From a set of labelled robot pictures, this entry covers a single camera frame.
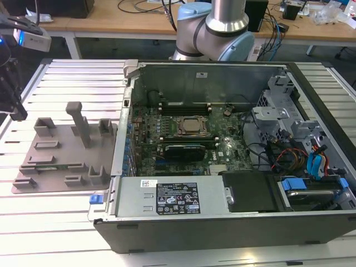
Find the blue cable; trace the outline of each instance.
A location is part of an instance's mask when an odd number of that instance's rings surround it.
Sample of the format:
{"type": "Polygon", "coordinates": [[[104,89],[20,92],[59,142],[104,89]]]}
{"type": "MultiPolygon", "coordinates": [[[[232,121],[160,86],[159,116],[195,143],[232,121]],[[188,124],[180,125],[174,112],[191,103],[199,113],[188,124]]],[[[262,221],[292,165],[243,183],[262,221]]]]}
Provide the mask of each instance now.
{"type": "Polygon", "coordinates": [[[268,61],[271,61],[274,58],[274,56],[276,55],[277,50],[278,50],[278,44],[280,42],[279,41],[280,40],[280,31],[279,31],[279,26],[278,26],[278,23],[277,23],[276,19],[274,19],[274,23],[276,24],[276,27],[277,27],[277,42],[276,42],[276,44],[274,46],[273,53],[272,53],[272,55],[271,55],[271,57],[269,58],[268,61]]]}

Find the side panel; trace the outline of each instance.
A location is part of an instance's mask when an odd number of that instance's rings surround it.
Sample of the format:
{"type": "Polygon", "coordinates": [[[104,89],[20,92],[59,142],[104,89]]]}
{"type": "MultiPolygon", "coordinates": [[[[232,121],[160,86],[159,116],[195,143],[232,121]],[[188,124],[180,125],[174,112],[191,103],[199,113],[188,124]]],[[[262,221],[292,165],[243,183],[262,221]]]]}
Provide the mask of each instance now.
{"type": "Polygon", "coordinates": [[[320,244],[356,229],[350,215],[263,219],[101,222],[95,229],[117,253],[320,244]]]}
{"type": "Polygon", "coordinates": [[[283,65],[146,64],[140,68],[140,82],[133,100],[146,105],[147,94],[159,91],[172,105],[236,103],[250,107],[257,103],[271,76],[283,65]]]}

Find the aluminum extrusion table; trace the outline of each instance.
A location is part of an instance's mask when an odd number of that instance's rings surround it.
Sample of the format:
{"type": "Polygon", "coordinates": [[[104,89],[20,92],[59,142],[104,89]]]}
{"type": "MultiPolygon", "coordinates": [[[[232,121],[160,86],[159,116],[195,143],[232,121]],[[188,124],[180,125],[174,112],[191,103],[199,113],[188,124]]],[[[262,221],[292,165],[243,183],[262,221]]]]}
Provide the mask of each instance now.
{"type": "MultiPolygon", "coordinates": [[[[120,60],[54,60],[42,64],[23,93],[28,119],[0,127],[1,266],[355,266],[356,231],[323,245],[277,246],[165,253],[115,254],[88,221],[92,191],[13,195],[16,177],[35,135],[37,117],[73,123],[67,101],[82,101],[89,123],[120,117],[123,67],[120,60]]],[[[299,68],[356,144],[356,103],[352,88],[332,68],[299,63],[299,68]]],[[[305,102],[305,111],[313,117],[305,102]]],[[[97,205],[96,211],[105,207],[97,205]]]]}

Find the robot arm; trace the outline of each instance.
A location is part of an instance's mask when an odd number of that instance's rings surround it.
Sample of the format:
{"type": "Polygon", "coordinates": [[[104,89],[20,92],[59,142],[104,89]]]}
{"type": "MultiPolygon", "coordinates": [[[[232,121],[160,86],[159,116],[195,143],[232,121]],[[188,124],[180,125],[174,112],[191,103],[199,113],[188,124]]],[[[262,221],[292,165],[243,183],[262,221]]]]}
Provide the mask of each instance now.
{"type": "Polygon", "coordinates": [[[243,61],[254,44],[247,31],[246,0],[212,0],[182,5],[178,11],[173,60],[243,61]]]}

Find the power supply label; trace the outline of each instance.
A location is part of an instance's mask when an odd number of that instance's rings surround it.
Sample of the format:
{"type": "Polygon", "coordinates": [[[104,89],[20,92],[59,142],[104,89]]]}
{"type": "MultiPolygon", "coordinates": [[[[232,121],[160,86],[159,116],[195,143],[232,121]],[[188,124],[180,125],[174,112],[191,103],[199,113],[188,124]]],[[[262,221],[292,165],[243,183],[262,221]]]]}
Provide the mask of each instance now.
{"type": "Polygon", "coordinates": [[[196,182],[182,184],[157,184],[156,212],[159,215],[200,213],[196,182]]]}

